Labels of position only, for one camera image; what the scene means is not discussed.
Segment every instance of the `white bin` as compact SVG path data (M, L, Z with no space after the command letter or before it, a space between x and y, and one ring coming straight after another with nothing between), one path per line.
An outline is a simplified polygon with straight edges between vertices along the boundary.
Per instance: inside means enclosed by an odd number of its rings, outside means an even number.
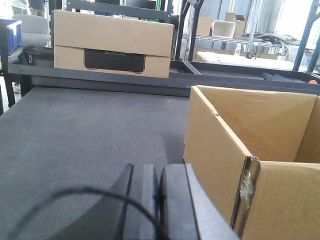
M233 21L214 20L211 24L212 36L233 38L236 29L236 23Z

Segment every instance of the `gray carpet surface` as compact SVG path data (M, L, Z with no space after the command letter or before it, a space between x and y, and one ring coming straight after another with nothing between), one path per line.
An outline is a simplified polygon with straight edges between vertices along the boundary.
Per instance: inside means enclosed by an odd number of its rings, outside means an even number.
M109 188L127 163L182 163L189 99L36 87L0 116L0 239L46 194ZM18 239L43 239L98 201L72 196L44 209Z

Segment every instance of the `plastic wrap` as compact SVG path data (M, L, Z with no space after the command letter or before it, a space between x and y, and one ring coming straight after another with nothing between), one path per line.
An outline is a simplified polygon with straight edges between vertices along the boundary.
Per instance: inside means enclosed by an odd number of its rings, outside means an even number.
M248 211L251 206L251 200L254 194L254 184L250 179L250 172L246 169L242 176L240 187L240 198L245 203L245 209Z

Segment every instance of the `black wire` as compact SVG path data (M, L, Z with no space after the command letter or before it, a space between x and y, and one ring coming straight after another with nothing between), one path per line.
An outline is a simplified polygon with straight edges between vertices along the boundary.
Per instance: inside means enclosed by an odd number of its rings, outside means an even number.
M130 204L139 210L155 227L156 232L162 237L164 240L170 240L162 226L158 223L158 221L137 201L111 191L103 190L96 187L91 186L78 186L78 187L69 187L64 188L62 190L51 193L48 197L41 199L36 204L34 204L27 212L22 216L22 218L15 224L13 229L7 234L6 240L14 240L23 228L27 225L27 223L44 207L48 206L53 201L65 197L67 195L75 195L75 194L96 194L102 195L107 198L113 198L117 200L121 200L126 204Z

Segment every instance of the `orange object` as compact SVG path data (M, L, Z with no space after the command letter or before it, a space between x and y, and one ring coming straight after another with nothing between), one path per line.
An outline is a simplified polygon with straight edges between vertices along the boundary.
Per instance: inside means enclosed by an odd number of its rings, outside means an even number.
M309 84L318 84L316 80L310 80L308 83Z

